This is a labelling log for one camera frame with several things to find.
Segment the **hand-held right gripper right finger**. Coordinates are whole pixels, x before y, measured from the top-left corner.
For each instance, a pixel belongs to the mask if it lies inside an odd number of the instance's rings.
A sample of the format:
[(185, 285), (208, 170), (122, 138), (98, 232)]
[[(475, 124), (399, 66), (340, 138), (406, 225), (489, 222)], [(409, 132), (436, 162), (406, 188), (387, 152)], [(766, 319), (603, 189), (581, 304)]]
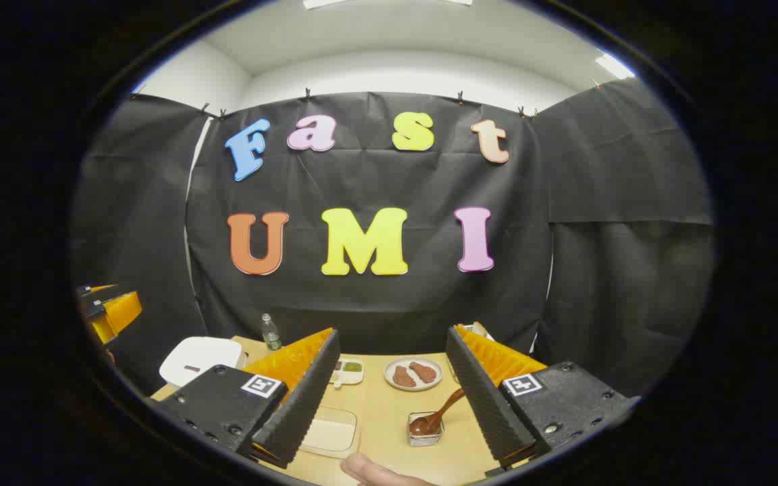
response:
[(460, 324), (448, 330), (446, 356), (503, 468), (562, 453), (639, 402), (577, 363), (546, 365)]

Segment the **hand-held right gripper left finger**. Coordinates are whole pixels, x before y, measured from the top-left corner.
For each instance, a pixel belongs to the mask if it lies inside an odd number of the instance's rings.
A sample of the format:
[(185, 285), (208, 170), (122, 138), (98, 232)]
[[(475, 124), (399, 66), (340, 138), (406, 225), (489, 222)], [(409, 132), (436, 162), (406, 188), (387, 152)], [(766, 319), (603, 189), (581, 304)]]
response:
[(219, 448), (286, 468), (299, 451), (340, 357), (327, 328), (239, 369), (213, 364), (157, 409)]

